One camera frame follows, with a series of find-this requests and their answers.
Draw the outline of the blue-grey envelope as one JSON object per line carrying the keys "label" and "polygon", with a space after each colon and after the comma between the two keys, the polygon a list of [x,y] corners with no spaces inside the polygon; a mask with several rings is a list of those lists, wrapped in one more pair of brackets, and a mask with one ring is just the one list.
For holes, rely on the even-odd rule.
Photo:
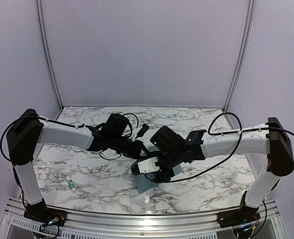
{"label": "blue-grey envelope", "polygon": [[[149,146],[149,147],[147,147],[147,149],[150,152],[159,151],[155,146]],[[137,159],[130,166],[130,169],[132,167],[138,169],[138,163],[140,163],[141,161],[142,161],[141,159]],[[174,167],[173,172],[174,172],[174,176],[177,176],[177,175],[181,174],[182,173],[181,165],[177,165],[176,167]],[[134,182],[136,184],[136,187],[137,187],[137,190],[138,190],[139,194],[143,194],[143,193],[147,192],[148,190],[150,190],[150,189],[152,189],[152,188],[154,188],[154,187],[156,187],[158,185],[157,183],[151,182],[148,179],[146,179],[145,176],[143,175],[143,173],[142,174],[140,174],[140,173],[137,174],[137,173],[132,172],[132,175],[133,175],[133,179],[134,179]],[[154,172],[147,173],[147,177],[149,179],[155,180],[155,173]]]}

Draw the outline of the white green glue stick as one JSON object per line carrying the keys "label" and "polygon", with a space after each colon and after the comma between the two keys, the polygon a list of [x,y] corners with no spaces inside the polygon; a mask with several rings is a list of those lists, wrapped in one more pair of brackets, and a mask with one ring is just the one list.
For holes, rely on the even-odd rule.
{"label": "white green glue stick", "polygon": [[70,176],[67,176],[66,179],[67,179],[69,188],[71,189],[72,193],[75,194],[77,192],[77,189],[75,187],[75,184],[74,184],[73,180],[71,179]]}

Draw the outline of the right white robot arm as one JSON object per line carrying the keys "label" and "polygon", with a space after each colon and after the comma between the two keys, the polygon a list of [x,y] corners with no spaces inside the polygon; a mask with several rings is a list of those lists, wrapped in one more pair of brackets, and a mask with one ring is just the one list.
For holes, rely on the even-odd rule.
{"label": "right white robot arm", "polygon": [[260,154],[266,163],[252,186],[242,197],[242,206],[234,212],[234,219],[246,222],[253,216],[262,200],[275,188],[280,179],[294,170],[291,139],[279,119],[269,117],[266,123],[225,132],[195,130],[182,138],[170,128],[160,128],[151,142],[162,152],[158,159],[161,169],[171,169],[181,163],[191,163],[220,155]]}

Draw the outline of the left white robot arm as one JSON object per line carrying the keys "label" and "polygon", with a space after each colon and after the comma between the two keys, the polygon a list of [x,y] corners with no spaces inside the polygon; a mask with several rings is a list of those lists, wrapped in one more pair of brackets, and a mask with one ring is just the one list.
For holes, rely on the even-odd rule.
{"label": "left white robot arm", "polygon": [[146,124],[133,127],[127,114],[112,113],[106,122],[90,126],[52,120],[34,109],[27,109],[1,134],[0,153],[12,164],[26,212],[45,222],[53,212],[47,207],[38,186],[37,163],[49,156],[51,161],[61,164],[58,157],[63,149],[69,148],[94,154],[113,150],[119,156],[137,159],[146,151],[139,138],[148,129]]}

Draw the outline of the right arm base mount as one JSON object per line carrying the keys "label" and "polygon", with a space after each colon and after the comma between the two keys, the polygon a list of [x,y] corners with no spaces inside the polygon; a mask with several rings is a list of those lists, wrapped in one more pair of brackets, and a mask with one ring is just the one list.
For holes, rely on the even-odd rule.
{"label": "right arm base mount", "polygon": [[258,209],[241,208],[219,212],[216,221],[221,228],[226,228],[258,221],[260,218],[261,216]]}

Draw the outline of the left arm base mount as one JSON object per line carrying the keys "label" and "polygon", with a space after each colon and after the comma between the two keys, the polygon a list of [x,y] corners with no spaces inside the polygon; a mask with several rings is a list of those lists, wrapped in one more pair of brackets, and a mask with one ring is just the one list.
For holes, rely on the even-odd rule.
{"label": "left arm base mount", "polygon": [[40,213],[37,213],[36,216],[33,216],[30,212],[24,211],[25,218],[31,219],[36,222],[40,222],[44,225],[49,225],[50,221],[54,220],[55,218],[58,218],[57,222],[53,222],[56,226],[63,227],[65,224],[65,220],[67,218],[67,212],[64,210],[58,210],[54,208],[47,208],[45,210],[44,215],[41,215]]}

